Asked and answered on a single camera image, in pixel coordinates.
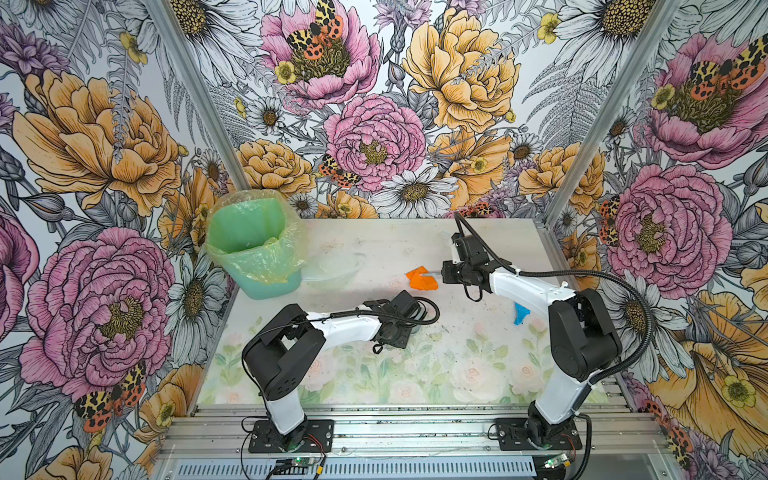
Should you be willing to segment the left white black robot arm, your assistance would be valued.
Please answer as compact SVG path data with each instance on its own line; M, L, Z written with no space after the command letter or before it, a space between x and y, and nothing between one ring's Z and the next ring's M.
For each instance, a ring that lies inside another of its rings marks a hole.
M310 421L298 393L320 353L355 342L370 343L375 354L386 347L404 349L416 328L439 318L436 303L406 291L330 313L283 307L241 352L243 370L266 409L266 417L254 423L248 451L329 451L334 422Z

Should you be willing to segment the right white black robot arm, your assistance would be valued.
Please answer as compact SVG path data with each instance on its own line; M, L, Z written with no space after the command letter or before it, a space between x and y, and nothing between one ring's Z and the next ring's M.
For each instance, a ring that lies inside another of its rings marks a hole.
M621 341L605 304L593 289L574 290L548 280L554 273L527 272L495 259L476 235L451 236L452 258L443 262L442 282L475 286L515 303L522 312L548 322L550 353L555 364L544 389L528 408L528 441L547 448L571 429L573 419L592 391L596 375L622 352Z

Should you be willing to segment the grey-green plastic dustpan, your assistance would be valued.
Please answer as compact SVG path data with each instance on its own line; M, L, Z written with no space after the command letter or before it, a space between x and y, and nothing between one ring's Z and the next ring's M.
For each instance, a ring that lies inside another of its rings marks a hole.
M438 319L439 316L428 317L426 315L426 311L423 311L423 316L421 318L417 318L411 321L411 329L413 332L417 332L421 327L436 323Z

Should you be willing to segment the orange paper scrap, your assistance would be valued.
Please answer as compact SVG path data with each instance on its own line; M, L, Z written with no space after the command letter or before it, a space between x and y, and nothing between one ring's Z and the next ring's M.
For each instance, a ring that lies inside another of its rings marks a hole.
M424 266L420 266L406 273L411 289L418 291L435 291L439 288L438 281L433 277L424 277L420 273L428 271Z

